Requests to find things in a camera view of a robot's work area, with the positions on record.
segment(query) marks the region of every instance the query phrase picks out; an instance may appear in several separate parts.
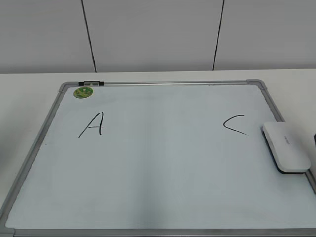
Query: whiteboard frame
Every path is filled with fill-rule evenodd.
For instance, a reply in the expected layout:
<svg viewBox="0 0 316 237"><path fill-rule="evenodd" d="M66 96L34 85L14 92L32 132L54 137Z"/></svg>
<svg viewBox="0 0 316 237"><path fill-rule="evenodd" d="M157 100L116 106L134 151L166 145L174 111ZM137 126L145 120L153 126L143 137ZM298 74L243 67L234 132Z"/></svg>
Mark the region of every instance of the whiteboard frame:
<svg viewBox="0 0 316 237"><path fill-rule="evenodd" d="M223 236L315 236L316 228L304 229L12 229L5 227L8 215L19 194L19 191L29 173L34 159L41 147L43 139L56 115L61 104L64 94L70 87L79 86L164 86L164 85L256 85L264 96L268 106L270 107L276 121L284 121L282 115L277 109L268 89L263 81L258 79L249 80L230 80L230 81L180 81L180 82L103 82L103 81L82 81L82 82L66 82L59 89L58 95L27 155L17 177L15 178L10 191L0 209L0 237L223 237ZM306 177L316 193L316 181L312 172L308 170Z"/></svg>

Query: gray plastic corner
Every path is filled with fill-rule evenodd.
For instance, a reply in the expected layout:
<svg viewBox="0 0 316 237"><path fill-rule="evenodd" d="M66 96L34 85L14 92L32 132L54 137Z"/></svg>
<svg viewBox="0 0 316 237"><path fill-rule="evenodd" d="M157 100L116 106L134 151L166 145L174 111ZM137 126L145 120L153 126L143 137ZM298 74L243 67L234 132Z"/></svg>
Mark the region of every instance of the gray plastic corner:
<svg viewBox="0 0 316 237"><path fill-rule="evenodd" d="M62 83L62 85L59 88L59 92L66 92L68 88L78 86L78 82L76 81L68 81Z"/></svg>
<svg viewBox="0 0 316 237"><path fill-rule="evenodd" d="M14 229L6 228L4 226L0 227L0 237L13 237L14 232Z"/></svg>
<svg viewBox="0 0 316 237"><path fill-rule="evenodd" d="M258 86L261 90L266 90L268 89L265 85L265 83L262 80L259 79L248 79L247 83L250 85L256 85Z"/></svg>

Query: whiteboard surface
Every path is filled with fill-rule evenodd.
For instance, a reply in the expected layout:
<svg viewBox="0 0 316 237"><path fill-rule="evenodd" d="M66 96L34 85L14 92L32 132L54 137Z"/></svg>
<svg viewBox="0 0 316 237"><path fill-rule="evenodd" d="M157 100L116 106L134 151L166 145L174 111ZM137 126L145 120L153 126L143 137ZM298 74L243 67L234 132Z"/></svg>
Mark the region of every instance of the whiteboard surface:
<svg viewBox="0 0 316 237"><path fill-rule="evenodd" d="M313 228L305 175L279 173L254 85L70 88L9 214L16 229ZM88 128L104 112L102 135ZM235 115L244 115L223 122ZM100 116L91 124L98 126Z"/></svg>

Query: green sticker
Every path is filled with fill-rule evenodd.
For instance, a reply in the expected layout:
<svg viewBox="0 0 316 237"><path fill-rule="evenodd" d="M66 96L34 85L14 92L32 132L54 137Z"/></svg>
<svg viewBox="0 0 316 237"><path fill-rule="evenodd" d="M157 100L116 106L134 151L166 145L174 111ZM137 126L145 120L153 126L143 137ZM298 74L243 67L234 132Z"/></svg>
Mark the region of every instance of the green sticker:
<svg viewBox="0 0 316 237"><path fill-rule="evenodd" d="M74 91L74 96L79 99L87 98L93 94L93 89L91 87L80 87Z"/></svg>

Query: white eraser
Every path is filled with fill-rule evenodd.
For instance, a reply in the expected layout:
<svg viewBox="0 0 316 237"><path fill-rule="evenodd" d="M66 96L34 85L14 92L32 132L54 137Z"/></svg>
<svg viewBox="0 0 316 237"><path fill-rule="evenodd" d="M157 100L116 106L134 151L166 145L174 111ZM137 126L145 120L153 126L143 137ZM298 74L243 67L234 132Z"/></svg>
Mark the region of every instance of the white eraser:
<svg viewBox="0 0 316 237"><path fill-rule="evenodd" d="M300 140L285 122L265 122L262 128L278 168L285 173L304 173L311 161Z"/></svg>

